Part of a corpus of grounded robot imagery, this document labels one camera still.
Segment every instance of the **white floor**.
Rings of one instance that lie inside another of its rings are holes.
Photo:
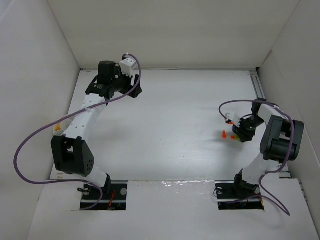
[[[96,74],[81,72],[70,112],[80,107]],[[142,74],[143,93],[110,104],[89,146],[97,166],[112,179],[150,181],[128,182],[126,211],[78,211],[77,188],[83,184],[45,185],[29,240],[318,239],[296,179],[264,180],[290,217],[266,200],[265,210],[218,210],[214,180],[232,180],[249,164],[259,152],[264,131],[260,127],[254,141],[244,144],[221,137],[230,126],[224,124],[218,106],[256,97],[248,72]],[[250,105],[230,105],[227,111],[245,115]],[[55,169],[51,177],[70,178]]]
[[[69,113],[80,108],[96,75],[80,72]],[[108,105],[88,142],[95,164],[111,179],[232,180],[259,153],[265,127],[243,144],[230,139],[232,127],[218,112],[225,101],[256,98],[248,71],[143,71],[141,87],[138,98]],[[244,116],[251,105],[223,111]],[[58,177],[74,178],[53,167],[51,178]]]

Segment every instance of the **white connector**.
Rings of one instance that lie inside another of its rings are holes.
[[[226,117],[226,122],[234,124],[237,128],[240,127],[240,117],[236,113],[227,113],[225,115]]]
[[[132,58],[126,58],[125,60],[122,60],[119,62],[122,74],[132,77],[133,76],[133,70],[137,66],[136,60]]]

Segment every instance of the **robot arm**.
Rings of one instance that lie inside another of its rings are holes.
[[[252,103],[252,115],[246,119],[228,119],[226,122],[236,123],[232,130],[239,136],[241,142],[251,141],[256,133],[256,128],[263,123],[267,124],[263,138],[260,143],[260,154],[254,161],[235,175],[233,190],[236,192],[247,192],[252,195],[258,185],[259,179],[266,172],[273,170],[283,163],[289,148],[289,137],[291,135],[291,124],[289,120],[281,115],[274,107]],[[304,123],[293,120],[294,141],[291,149],[290,161],[294,161],[300,150]]]
[[[98,117],[107,105],[88,107],[110,100],[116,92],[129,92],[133,88],[131,82],[136,65],[136,61],[131,58],[124,58],[119,64],[113,61],[99,63],[98,75],[85,91],[81,108],[86,111],[75,117],[62,136],[54,136],[51,140],[54,165],[58,171],[75,174],[108,193],[111,185],[110,176],[95,166],[95,158],[87,145]],[[141,92],[139,84],[129,96],[136,98]]]

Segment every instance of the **cable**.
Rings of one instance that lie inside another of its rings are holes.
[[[141,65],[140,65],[138,59],[134,55],[132,55],[130,53],[126,53],[122,57],[126,57],[126,56],[132,57],[136,61],[137,65],[138,65],[138,68],[139,68],[139,77],[138,77],[138,80],[136,81],[135,85],[133,86],[133,88],[130,91],[128,91],[126,94],[122,95],[122,96],[119,96],[119,97],[116,97],[114,99],[107,100],[107,101],[104,101],[104,102],[101,102],[101,103],[98,103],[98,104],[94,104],[92,106],[87,107],[87,109],[93,109],[95,107],[98,107],[98,106],[101,106],[101,105],[105,105],[105,104],[109,104],[109,103],[115,102],[117,100],[123,99],[124,97],[128,96],[129,94],[131,94],[136,89],[136,87],[139,85],[139,83],[141,81]],[[47,128],[50,128],[50,127],[54,126],[55,124],[58,124],[58,123],[66,120],[66,119],[72,118],[73,116],[76,116],[78,114],[81,114],[81,113],[85,112],[87,109],[83,108],[83,109],[81,109],[79,111],[76,111],[76,112],[74,112],[74,113],[72,113],[70,115],[67,115],[67,116],[65,116],[65,117],[63,117],[63,118],[61,118],[61,119],[59,119],[57,121],[54,121],[54,122],[52,122],[52,123],[50,123],[50,124],[48,124],[46,126],[41,127],[40,129],[36,130],[32,134],[30,134],[25,140],[23,140],[23,142],[17,148],[17,150],[16,150],[16,152],[14,154],[14,157],[13,157],[13,165],[14,165],[14,169],[15,169],[16,173],[18,174],[18,176],[22,180],[24,180],[25,182],[27,182],[29,184],[44,185],[44,184],[56,184],[56,183],[67,183],[67,182],[81,182],[81,183],[90,184],[90,185],[94,186],[95,188],[97,188],[100,191],[100,197],[96,201],[96,203],[94,203],[91,206],[85,207],[85,208],[80,208],[80,210],[92,209],[101,201],[101,199],[103,198],[103,191],[102,191],[102,189],[100,187],[98,187],[96,184],[94,184],[92,182],[88,182],[86,180],[81,180],[81,179],[48,180],[48,181],[33,181],[33,180],[30,180],[30,179],[26,178],[18,168],[18,155],[19,155],[21,149],[24,147],[24,145],[31,138],[33,138],[35,135],[37,135],[38,133],[42,132],[43,130],[45,130]]]
[[[215,189],[213,190],[213,196],[215,196],[216,198],[218,198],[218,196],[217,196],[215,193],[217,193],[217,188],[215,188]]]
[[[268,190],[266,190],[266,188],[262,185],[262,180],[264,179],[264,177],[268,174],[276,174],[276,173],[279,173],[282,171],[282,169],[284,169],[284,167],[286,166],[287,162],[289,161],[289,158],[290,158],[290,154],[291,154],[291,149],[292,149],[292,146],[293,146],[293,142],[294,142],[294,136],[295,136],[295,124],[294,124],[294,121],[292,120],[292,118],[286,114],[285,112],[281,111],[277,105],[273,104],[273,103],[270,103],[270,102],[266,102],[266,101],[259,101],[259,100],[232,100],[232,101],[226,101],[224,103],[222,103],[220,106],[219,106],[219,113],[223,116],[224,119],[227,119],[226,116],[221,112],[221,108],[222,106],[226,105],[226,104],[232,104],[232,103],[257,103],[257,104],[266,104],[268,106],[271,106],[273,107],[278,113],[280,113],[282,116],[286,117],[289,119],[290,121],[290,125],[291,125],[291,134],[290,134],[290,141],[289,141],[289,147],[288,147],[288,151],[286,153],[286,156],[284,158],[284,161],[282,163],[282,165],[277,169],[277,170],[274,170],[274,171],[267,171],[264,173],[264,175],[262,175],[259,179],[259,185],[260,187],[267,193],[269,194],[271,197],[273,197],[273,199],[267,197],[267,196],[263,196],[263,195],[254,195],[254,196],[250,196],[250,197],[247,197],[245,199],[238,199],[238,200],[235,200],[235,201],[230,201],[228,202],[229,204],[233,204],[233,203],[239,203],[239,202],[242,202],[242,201],[245,201],[245,200],[249,200],[249,199],[253,199],[253,198],[265,198],[265,199],[268,199],[269,201],[271,201],[273,204],[275,204],[278,208],[280,208],[285,214],[287,214],[288,216],[290,216],[290,212],[289,210],[286,208],[286,206],[278,199],[276,198],[276,196],[274,196],[273,194],[271,194]]]
[[[252,116],[252,115],[253,115],[252,113],[247,114],[247,115],[244,115],[243,117],[241,117],[241,119],[244,119],[244,118],[249,117],[249,116]]]
[[[112,194],[111,194],[111,199],[109,200],[109,204],[108,204],[108,208],[107,208],[107,210],[110,210],[111,205],[112,205],[112,202],[113,202],[113,201],[114,201],[114,199],[115,199],[115,196],[116,196],[116,191],[115,191],[115,190],[113,190],[113,192],[112,192]]]

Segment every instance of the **rectangular slot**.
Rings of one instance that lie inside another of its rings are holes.
[[[87,208],[97,202],[100,192],[94,187],[84,185],[80,208]],[[126,181],[112,181],[110,194],[104,194],[102,200],[87,211],[125,211],[127,207],[128,183]]]
[[[229,203],[235,200],[246,199],[253,195],[250,191],[235,192],[233,190],[233,181],[216,181],[215,196],[219,210],[264,210],[263,200],[259,197],[251,198],[236,203]]]
[[[237,203],[218,202],[219,210],[265,210],[261,201],[243,201]]]

